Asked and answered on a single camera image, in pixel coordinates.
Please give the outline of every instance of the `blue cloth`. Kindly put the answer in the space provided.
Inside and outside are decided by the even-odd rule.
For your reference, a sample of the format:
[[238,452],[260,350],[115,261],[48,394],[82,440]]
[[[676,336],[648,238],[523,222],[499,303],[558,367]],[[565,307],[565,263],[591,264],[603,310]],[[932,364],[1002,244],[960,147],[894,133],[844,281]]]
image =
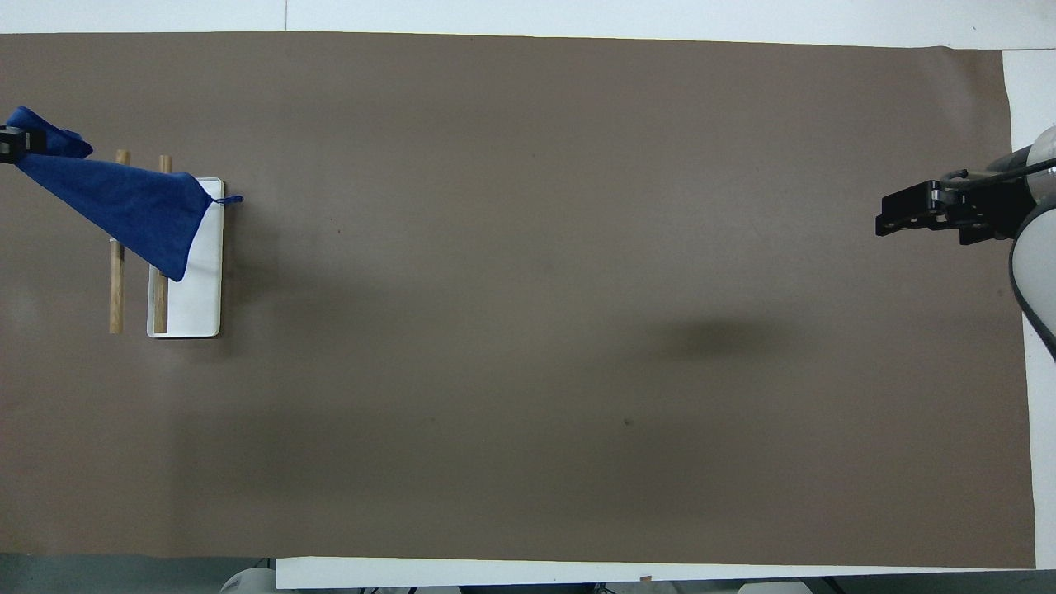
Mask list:
[[[25,107],[8,126],[42,129],[46,154],[27,153],[16,166],[165,276],[181,280],[191,241],[213,199],[189,173],[159,173],[106,161],[87,161],[92,146]],[[216,202],[238,202],[231,197]]]

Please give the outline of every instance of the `black cable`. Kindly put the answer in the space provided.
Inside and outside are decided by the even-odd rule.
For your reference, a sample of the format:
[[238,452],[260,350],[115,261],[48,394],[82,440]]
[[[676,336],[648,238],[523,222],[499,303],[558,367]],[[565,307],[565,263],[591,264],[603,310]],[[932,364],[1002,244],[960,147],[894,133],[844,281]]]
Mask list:
[[978,180],[964,180],[968,174],[967,169],[960,169],[958,171],[950,171],[942,177],[940,182],[944,189],[951,190],[972,190],[976,188],[981,188],[984,186],[991,186],[994,184],[1000,184],[1001,182],[1007,182],[1010,180],[1017,180],[1031,173],[1037,173],[1038,171],[1044,171],[1051,167],[1056,167],[1056,157],[1046,159],[1044,161],[1039,161],[1034,165],[1027,165],[1026,167],[1020,167],[1018,169],[1010,169],[1008,171],[1002,171],[1001,173],[996,173],[988,178],[981,178]]
[[830,577],[823,577],[822,581],[824,581],[826,583],[826,586],[828,586],[829,588],[831,588],[832,591],[835,592],[836,594],[847,594],[847,591],[844,590],[843,588],[841,588],[838,583],[836,583],[836,578],[831,577],[831,576]]

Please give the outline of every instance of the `brown paper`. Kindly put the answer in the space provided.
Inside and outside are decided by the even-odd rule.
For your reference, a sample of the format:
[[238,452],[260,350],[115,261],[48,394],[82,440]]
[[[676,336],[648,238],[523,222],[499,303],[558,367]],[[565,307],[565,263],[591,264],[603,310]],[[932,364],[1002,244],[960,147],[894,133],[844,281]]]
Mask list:
[[1007,242],[873,237],[1008,150],[996,52],[0,36],[0,106],[218,175],[221,337],[107,334],[0,169],[0,550],[1032,567]]

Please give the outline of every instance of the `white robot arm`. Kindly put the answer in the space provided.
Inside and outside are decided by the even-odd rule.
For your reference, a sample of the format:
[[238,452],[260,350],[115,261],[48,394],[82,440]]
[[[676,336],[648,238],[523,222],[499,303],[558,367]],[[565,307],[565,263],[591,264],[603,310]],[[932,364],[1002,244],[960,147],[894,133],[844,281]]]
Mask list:
[[1012,239],[1016,299],[1056,357],[1056,126],[989,164],[961,169],[884,197],[876,235],[957,228],[961,244]]

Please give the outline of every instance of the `wooden peg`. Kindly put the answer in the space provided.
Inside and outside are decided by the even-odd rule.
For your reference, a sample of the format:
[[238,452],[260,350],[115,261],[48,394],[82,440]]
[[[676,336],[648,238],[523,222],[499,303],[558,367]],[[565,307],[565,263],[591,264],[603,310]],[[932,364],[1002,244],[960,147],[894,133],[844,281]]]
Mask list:
[[[163,154],[157,161],[157,170],[162,173],[172,172],[172,157]],[[169,279],[162,271],[151,267],[154,282],[154,334],[165,334],[169,331]]]
[[[114,162],[128,165],[132,155],[125,149],[117,151]],[[110,333],[120,334],[125,329],[125,246],[110,238]]]

